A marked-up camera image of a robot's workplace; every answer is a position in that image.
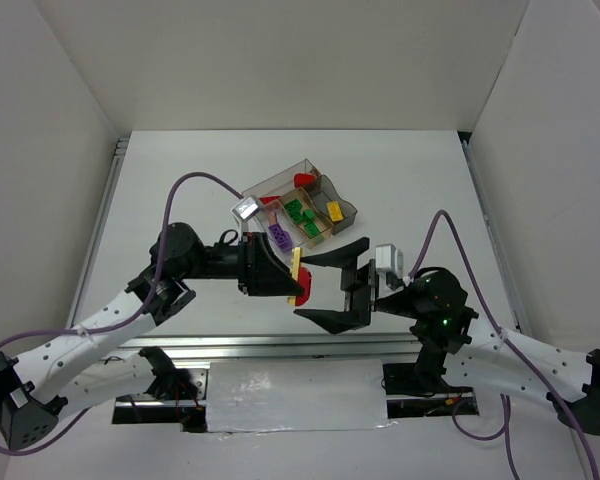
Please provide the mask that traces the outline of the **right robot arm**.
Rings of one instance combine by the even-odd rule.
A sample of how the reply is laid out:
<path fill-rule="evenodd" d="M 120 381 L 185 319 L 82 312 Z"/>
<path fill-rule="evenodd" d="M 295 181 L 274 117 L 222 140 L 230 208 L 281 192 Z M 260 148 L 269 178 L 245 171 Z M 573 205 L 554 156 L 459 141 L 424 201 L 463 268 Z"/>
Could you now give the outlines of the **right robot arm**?
<path fill-rule="evenodd" d="M 600 349 L 569 351 L 495 326 L 468 306 L 467 292 L 449 270 L 427 267 L 406 275 L 402 253 L 392 244 L 378 246 L 374 258 L 359 265 L 368 248 L 366 237 L 312 256 L 295 248 L 293 279 L 310 265 L 335 268 L 345 294 L 341 311 L 295 312 L 330 334 L 364 328 L 375 313 L 413 320 L 409 331 L 420 351 L 413 366 L 390 368 L 389 391 L 408 385 L 426 394 L 491 389 L 552 409 L 562 424 L 600 436 Z"/>

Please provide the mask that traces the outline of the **purple lego brick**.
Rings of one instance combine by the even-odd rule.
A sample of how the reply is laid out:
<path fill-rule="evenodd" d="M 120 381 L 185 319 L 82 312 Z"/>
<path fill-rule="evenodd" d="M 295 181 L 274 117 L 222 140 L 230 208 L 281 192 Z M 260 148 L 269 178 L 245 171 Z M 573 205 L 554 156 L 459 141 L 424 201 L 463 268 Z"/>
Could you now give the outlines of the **purple lego brick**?
<path fill-rule="evenodd" d="M 278 246 L 278 243 L 283 239 L 292 240 L 290 234 L 284 230 L 279 224 L 274 226 L 268 226 L 269 233 L 273 238 L 275 244 Z"/>

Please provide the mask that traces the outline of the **yellow lego plate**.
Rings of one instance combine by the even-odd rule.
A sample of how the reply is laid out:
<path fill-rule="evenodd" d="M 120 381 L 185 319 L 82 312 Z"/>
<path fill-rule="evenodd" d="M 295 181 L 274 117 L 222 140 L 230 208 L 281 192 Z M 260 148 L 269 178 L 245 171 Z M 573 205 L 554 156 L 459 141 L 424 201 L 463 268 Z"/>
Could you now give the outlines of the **yellow lego plate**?
<path fill-rule="evenodd" d="M 291 252 L 290 274 L 291 274 L 292 279 L 296 283 L 298 283 L 298 278 L 299 278 L 299 273 L 300 273 L 301 257 L 302 257 L 302 248 L 301 247 L 294 247 L 292 249 L 292 252 Z M 297 298 L 297 295 L 291 295 L 291 296 L 288 297 L 287 302 L 291 306 L 295 306 L 296 305 L 296 298 Z"/>

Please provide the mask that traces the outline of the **red arch lego brick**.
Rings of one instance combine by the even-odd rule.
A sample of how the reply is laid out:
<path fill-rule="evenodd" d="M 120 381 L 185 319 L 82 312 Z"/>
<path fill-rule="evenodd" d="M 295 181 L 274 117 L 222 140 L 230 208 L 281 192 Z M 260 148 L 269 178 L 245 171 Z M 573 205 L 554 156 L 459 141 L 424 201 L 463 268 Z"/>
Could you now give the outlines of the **red arch lego brick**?
<path fill-rule="evenodd" d="M 306 267 L 301 266 L 299 268 L 297 282 L 303 288 L 303 293 L 295 297 L 293 305 L 300 307 L 309 300 L 311 294 L 312 275 Z"/>

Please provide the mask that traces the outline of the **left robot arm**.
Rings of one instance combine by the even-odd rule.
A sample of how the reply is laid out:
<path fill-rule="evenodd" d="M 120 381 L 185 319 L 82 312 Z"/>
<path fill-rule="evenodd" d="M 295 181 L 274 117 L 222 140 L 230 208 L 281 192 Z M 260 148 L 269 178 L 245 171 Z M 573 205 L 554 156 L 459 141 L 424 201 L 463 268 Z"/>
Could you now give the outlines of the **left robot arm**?
<path fill-rule="evenodd" d="M 159 347 L 116 357 L 119 346 L 179 314 L 195 297 L 189 279 L 234 280 L 249 296 L 304 294 L 296 273 L 263 233 L 204 245 L 192 227 L 172 223 L 150 249 L 151 263 L 111 302 L 75 327 L 9 357 L 0 350 L 0 452 L 24 456 L 49 445 L 65 418 L 109 399 L 148 395 L 197 401 L 199 387 Z"/>

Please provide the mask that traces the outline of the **yellow curved lego brick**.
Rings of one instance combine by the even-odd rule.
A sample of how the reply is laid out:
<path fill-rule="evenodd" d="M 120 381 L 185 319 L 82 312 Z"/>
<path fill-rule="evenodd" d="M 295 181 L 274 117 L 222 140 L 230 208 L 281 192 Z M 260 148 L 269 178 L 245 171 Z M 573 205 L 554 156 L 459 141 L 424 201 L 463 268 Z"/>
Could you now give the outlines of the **yellow curved lego brick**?
<path fill-rule="evenodd" d="M 330 220 L 336 224 L 344 220 L 340 204 L 338 201 L 330 201 L 326 204 Z"/>

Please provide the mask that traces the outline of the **green lego plate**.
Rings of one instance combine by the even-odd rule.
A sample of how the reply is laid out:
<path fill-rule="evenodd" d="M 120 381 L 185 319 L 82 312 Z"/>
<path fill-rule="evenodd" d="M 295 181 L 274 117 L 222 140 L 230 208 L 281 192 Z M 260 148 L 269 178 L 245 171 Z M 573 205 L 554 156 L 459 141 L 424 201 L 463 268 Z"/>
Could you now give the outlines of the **green lego plate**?
<path fill-rule="evenodd" d="M 314 222 L 306 222 L 303 228 L 309 238 L 315 238 L 321 234 L 320 228 Z"/>

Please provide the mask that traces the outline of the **small green lego brick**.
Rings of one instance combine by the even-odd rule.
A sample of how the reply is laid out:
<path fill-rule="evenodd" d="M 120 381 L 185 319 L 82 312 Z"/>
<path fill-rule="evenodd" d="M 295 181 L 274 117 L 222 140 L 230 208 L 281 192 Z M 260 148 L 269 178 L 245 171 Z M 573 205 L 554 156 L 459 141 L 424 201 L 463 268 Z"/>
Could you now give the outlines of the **small green lego brick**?
<path fill-rule="evenodd" d="M 300 212 L 292 212 L 292 213 L 290 213 L 290 217 L 291 217 L 292 221 L 296 224 L 300 224 L 305 221 L 303 214 Z"/>

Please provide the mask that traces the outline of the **purple cloud lego piece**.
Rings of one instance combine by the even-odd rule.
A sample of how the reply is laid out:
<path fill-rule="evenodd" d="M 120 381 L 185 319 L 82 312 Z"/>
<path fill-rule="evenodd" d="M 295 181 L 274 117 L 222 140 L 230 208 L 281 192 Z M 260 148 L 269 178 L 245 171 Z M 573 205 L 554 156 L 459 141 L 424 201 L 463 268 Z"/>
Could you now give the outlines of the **purple cloud lego piece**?
<path fill-rule="evenodd" d="M 278 246 L 283 252 L 286 252 L 293 248 L 293 241 L 289 239 L 283 239 L 278 243 Z"/>

